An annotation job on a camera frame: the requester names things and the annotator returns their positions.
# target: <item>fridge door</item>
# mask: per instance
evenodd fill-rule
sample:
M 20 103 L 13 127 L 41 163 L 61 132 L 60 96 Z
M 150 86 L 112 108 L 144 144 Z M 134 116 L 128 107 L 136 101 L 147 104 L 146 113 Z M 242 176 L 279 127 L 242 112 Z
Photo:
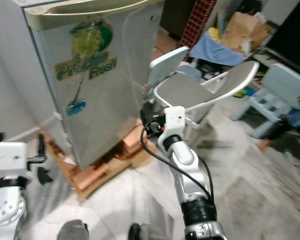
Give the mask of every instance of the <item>fridge door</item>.
M 157 0 L 71 0 L 24 9 L 80 167 L 135 126 L 162 9 Z

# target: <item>child's foot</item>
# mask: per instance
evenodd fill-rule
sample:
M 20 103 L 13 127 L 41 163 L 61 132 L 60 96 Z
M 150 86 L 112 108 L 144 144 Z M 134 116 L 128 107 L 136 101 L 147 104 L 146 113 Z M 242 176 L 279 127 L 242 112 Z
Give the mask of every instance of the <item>child's foot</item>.
M 269 147 L 271 145 L 271 143 L 272 142 L 269 139 L 263 139 L 260 142 L 258 142 L 258 144 L 256 146 L 262 153 L 264 153 L 265 150 L 267 149 L 267 147 Z

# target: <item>white plastic chair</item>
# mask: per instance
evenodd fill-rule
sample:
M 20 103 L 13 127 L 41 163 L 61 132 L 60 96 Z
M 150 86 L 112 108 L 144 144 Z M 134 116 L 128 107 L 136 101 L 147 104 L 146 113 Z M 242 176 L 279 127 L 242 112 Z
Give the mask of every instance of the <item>white plastic chair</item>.
M 149 75 L 146 81 L 146 93 L 143 97 L 145 102 L 153 98 L 153 93 L 156 86 L 158 86 L 171 74 L 176 72 L 176 69 L 178 68 L 180 62 L 187 55 L 188 51 L 189 48 L 187 46 L 183 46 L 150 62 Z
M 175 73 L 156 86 L 153 93 L 155 99 L 164 107 L 185 108 L 186 122 L 189 126 L 185 138 L 189 139 L 191 130 L 203 124 L 202 120 L 213 104 L 246 87 L 258 68 L 258 62 L 244 62 L 202 84 L 194 82 L 185 74 Z
M 267 118 L 250 134 L 261 139 L 267 131 L 281 120 L 292 108 L 300 109 L 300 75 L 290 68 L 277 63 L 272 65 L 263 77 L 263 88 L 251 96 L 231 119 L 239 120 L 249 108 L 256 109 Z

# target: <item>yellow object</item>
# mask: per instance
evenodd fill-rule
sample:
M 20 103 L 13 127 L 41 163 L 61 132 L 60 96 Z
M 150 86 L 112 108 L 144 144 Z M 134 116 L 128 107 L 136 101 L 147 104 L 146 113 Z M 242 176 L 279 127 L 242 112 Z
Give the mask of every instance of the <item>yellow object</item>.
M 90 58 L 103 43 L 102 35 L 99 29 L 82 30 L 78 37 L 74 39 L 73 50 L 80 59 Z
M 219 38 L 219 30 L 215 27 L 210 27 L 208 29 L 208 33 L 210 38 L 212 38 L 213 40 L 216 40 L 218 43 L 220 43 L 221 39 Z

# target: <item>person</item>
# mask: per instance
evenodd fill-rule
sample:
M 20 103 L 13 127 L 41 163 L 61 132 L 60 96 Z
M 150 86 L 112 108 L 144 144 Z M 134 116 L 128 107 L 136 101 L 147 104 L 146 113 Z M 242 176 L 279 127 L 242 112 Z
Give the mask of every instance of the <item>person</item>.
M 300 130 L 300 110 L 298 109 L 292 109 L 278 124 L 273 126 L 263 140 L 257 144 L 257 147 L 261 152 L 264 152 L 267 147 L 271 146 L 275 139 L 292 129 Z

